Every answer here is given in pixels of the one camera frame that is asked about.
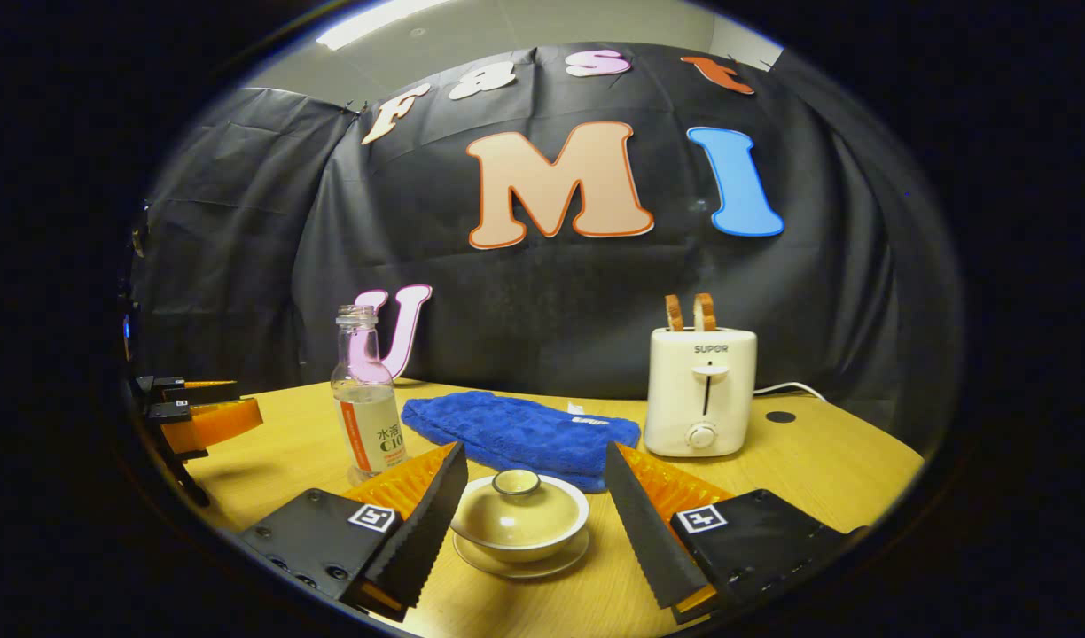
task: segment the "blue letter i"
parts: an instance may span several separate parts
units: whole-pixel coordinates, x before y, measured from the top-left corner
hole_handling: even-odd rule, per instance
[[[719,210],[712,224],[720,233],[766,238],[782,232],[782,218],[770,210],[763,184],[752,162],[752,139],[739,130],[697,126],[688,139],[709,153],[709,163],[719,187]]]

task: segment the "toaster knob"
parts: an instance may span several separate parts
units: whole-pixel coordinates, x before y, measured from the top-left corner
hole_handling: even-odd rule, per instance
[[[688,444],[693,449],[709,447],[713,441],[716,441],[716,431],[712,423],[697,423],[688,432]]]

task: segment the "letter m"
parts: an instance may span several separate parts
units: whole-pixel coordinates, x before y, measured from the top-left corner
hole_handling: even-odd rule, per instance
[[[478,226],[468,241],[477,248],[518,244],[526,225],[511,215],[511,195],[547,238],[562,229],[574,190],[583,189],[583,209],[574,231],[587,238],[625,238],[652,230],[633,186],[625,141],[633,129],[621,122],[590,122],[571,130],[554,162],[547,161],[518,132],[499,132],[468,145],[478,161]]]

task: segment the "decorative letter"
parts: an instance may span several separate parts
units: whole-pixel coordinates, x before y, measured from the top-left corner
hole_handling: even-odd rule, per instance
[[[725,89],[736,90],[736,92],[744,93],[744,95],[752,95],[754,93],[754,89],[750,88],[750,86],[741,85],[732,79],[733,75],[738,75],[736,72],[717,65],[716,61],[710,61],[709,58],[680,58],[680,61],[691,62],[701,74],[704,74],[704,77],[715,81],[716,85],[724,86]]]
[[[621,122],[590,122],[571,130],[553,163],[518,132],[499,132],[468,145],[478,161],[478,226],[468,242],[477,248],[518,244],[526,226],[511,217],[511,194],[547,238],[562,227],[574,189],[583,189],[583,209],[574,230],[587,238],[648,233],[652,214],[637,200],[625,140],[633,129]]]
[[[712,224],[720,233],[766,238],[782,232],[782,218],[770,210],[763,184],[752,162],[752,139],[739,130],[698,126],[688,139],[709,153],[709,163],[719,187],[719,210]]]
[[[424,283],[417,283],[413,286],[405,286],[397,291],[397,303],[400,304],[400,312],[397,316],[396,327],[393,328],[393,344],[390,345],[390,353],[381,359],[393,379],[400,377],[405,372],[405,367],[409,363],[409,355],[412,353],[412,340],[417,335],[417,316],[420,315],[420,307],[433,296],[433,286],[425,286]],[[373,315],[385,305],[385,299],[390,294],[385,291],[365,291],[353,304],[355,306],[372,306]]]
[[[460,85],[455,86],[449,100],[462,100],[469,95],[474,95],[481,90],[498,89],[501,86],[510,85],[515,80],[514,62],[495,62],[486,67],[474,69],[460,78]]]
[[[388,102],[381,105],[381,109],[376,112],[376,120],[373,122],[372,129],[369,129],[369,135],[366,135],[365,140],[361,140],[361,145],[369,144],[378,138],[383,138],[385,133],[393,130],[396,124],[393,123],[395,117],[404,117],[409,109],[412,109],[412,103],[417,101],[417,98],[424,95],[432,89],[433,86],[425,84],[418,86],[418,88],[412,90],[406,90],[404,93],[393,98]]]
[[[579,51],[566,55],[566,73],[574,77],[591,75],[616,75],[630,69],[630,64],[621,53],[609,49],[603,51]]]

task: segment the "saucer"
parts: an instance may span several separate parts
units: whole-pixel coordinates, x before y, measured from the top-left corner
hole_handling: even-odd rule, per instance
[[[465,563],[474,569],[486,571],[486,573],[493,573],[495,576],[513,578],[544,577],[574,565],[574,563],[578,562],[578,559],[586,554],[587,549],[590,549],[590,529],[584,526],[582,532],[572,536],[571,540],[562,549],[559,549],[559,552],[553,554],[553,557],[542,558],[541,561],[529,563],[503,563],[502,561],[498,561],[496,558],[492,558],[490,554],[483,552],[473,541],[462,538],[460,534],[452,533],[452,546]]]

